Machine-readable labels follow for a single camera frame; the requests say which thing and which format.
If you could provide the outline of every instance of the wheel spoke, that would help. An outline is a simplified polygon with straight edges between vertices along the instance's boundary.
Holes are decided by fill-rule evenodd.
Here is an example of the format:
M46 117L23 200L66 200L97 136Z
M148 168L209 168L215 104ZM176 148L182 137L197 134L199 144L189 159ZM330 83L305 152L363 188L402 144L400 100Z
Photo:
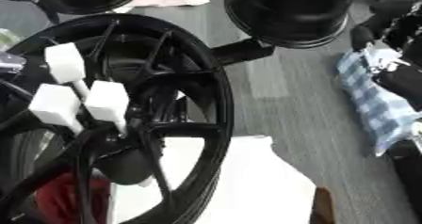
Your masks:
M104 34L97 41L94 48L88 55L89 64L92 66L94 78L96 79L109 79L110 78L110 66L107 66L106 63L100 63L100 56L104 52L106 43L111 37L116 26L119 24L119 21L113 20L110 25L105 30Z
M154 149L154 145L157 143L152 141L150 134L144 131L140 133L139 138L140 148L145 152L145 156L147 156L150 168L160 188L163 201L169 208L172 208L171 188L159 162L157 151Z
M155 72L149 76L138 78L133 81L130 87L131 93L145 91L151 87L168 86L174 88L186 88L194 86L204 88L215 83L215 72L196 71L196 72Z
M74 182L74 193L76 196L78 211L79 211L79 223L95 224L96 220L92 215L91 209L91 197L89 181L92 174L92 163L93 155L89 151L89 146L85 145L81 147L79 154L74 159L73 177Z
M163 122L153 123L152 133L160 136L191 136L210 138L219 135L220 127L215 123Z

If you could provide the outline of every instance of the wheel rim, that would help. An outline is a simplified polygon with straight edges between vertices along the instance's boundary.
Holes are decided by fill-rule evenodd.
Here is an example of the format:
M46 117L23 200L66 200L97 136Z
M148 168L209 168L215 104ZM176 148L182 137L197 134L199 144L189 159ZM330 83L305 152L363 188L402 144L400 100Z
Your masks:
M46 46L53 45L54 42L69 41L74 41L80 51L88 56L89 64L102 62L103 66L109 67L108 72L104 68L87 70L89 84L94 79L110 77L124 82L129 88L133 109L146 108L143 105L144 101L149 100L151 96L158 95L157 91L151 91L151 88L158 87L162 90L165 87L172 87L182 90L205 115L214 111L214 118L211 115L207 116L209 117L208 122L203 123L166 120L166 118L163 119L165 115L162 115L161 112L157 114L157 111L153 111L152 118L148 116L147 119L142 120L141 125L133 125L135 126L133 130L136 133L128 137L131 141L127 142L144 144L142 151L150 155L148 161L150 164L152 163L152 172L160 185L163 201L151 211L125 223L182 223L180 221L184 216L189 215L189 212L192 212L194 208L192 205L198 202L198 197L207 191L215 180L232 136L233 97L224 69L212 56L210 50L184 29L161 20L137 15L107 14L73 20L46 29L16 45L9 52L27 57L42 56L42 51ZM128 52L134 51L136 49L134 46L143 47L145 51L138 51L129 57L123 57L126 53L120 49L122 46L126 50L130 49ZM184 66L186 64L184 68L177 69L177 66L163 63L168 52L163 49L168 49L168 47L172 48L172 53L178 55L176 59L182 59ZM49 82L49 79L41 79L41 81ZM145 115L140 111L133 116L135 117L128 118L137 120L137 118L142 118L140 116ZM15 131L21 131L19 127L13 128ZM85 136L75 142L97 143L104 141L99 136L103 136L104 133L110 134L112 131L109 126L101 128L103 129L84 133ZM154 157L154 150L151 148L153 140L161 139L164 136L198 136L205 139L205 146L198 163L176 190L170 190L166 186L162 170L157 165L156 158L159 157ZM138 138L139 141L133 140L132 137ZM8 215L10 208L22 201L23 193L27 194L30 190L35 190L35 187L40 187L69 169L69 162L75 162L77 159L75 152L95 150L95 144L89 145L89 148L74 150L69 150L72 146L69 145L65 151L66 163L55 159L48 163L42 171L36 171L35 175L17 185L15 190L19 190L21 194L16 194L15 191L6 195L0 201L0 215ZM79 156L88 158L90 153ZM78 158L79 168L75 173L75 175L80 175L79 180L82 185L87 181L84 175L90 170L87 168L87 163L84 164L89 160L84 158Z

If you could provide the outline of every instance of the black metal bracket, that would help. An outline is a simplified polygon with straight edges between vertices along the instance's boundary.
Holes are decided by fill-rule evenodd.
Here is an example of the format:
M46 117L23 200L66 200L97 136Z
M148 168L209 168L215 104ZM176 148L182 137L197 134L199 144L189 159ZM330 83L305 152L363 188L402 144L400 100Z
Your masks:
M274 54L275 46L265 45L257 39L247 39L211 49L223 66L252 61Z

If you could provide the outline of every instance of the black wheel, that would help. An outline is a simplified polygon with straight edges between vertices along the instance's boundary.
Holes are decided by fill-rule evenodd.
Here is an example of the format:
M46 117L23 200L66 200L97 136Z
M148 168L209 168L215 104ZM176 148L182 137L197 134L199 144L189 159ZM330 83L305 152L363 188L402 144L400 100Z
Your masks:
M14 137L10 145L22 146L20 152L30 152L31 156L38 155L34 150L41 144L34 130L39 133L39 129L48 129L55 133L55 139L62 139L62 146L51 151L39 168L26 168L24 175L13 176L20 182L0 200L0 217L9 219L28 196L70 171L78 183L75 191L80 219L92 223L86 190L92 169L98 168L113 183L136 184L152 175L160 187L162 201L124 223L191 223L212 196L232 136L233 97L224 69L209 48L186 30L137 15L107 14L73 20L30 37L10 52L25 56L27 68L37 69L42 65L45 47L70 41L86 59L89 85L97 79L125 84L131 98L126 115L129 136L117 137L112 125L93 122L83 111L79 118L89 129L77 138L61 128L41 125L31 116L16 118L7 127L0 124L4 138L26 131L25 144ZM47 74L34 72L26 71L16 83L34 91L40 83L52 81ZM181 99L180 93L200 110L201 121L180 115L186 111L181 103L186 98ZM174 189L159 163L165 148L163 139L169 136L204 140L198 162ZM29 162L19 165L20 169L34 167L34 158L27 159ZM134 165L138 165L137 172L133 171Z

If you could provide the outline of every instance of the checkered fabric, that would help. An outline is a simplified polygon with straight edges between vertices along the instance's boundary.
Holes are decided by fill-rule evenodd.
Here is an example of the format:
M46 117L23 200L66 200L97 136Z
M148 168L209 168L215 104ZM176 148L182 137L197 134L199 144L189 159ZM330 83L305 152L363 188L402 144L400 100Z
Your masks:
M390 49L370 52L375 63L397 55ZM381 156L398 141L412 137L412 123L422 118L422 112L415 112L405 99L373 82L364 61L363 54L349 52L338 62L337 70L365 130L375 140L375 154Z

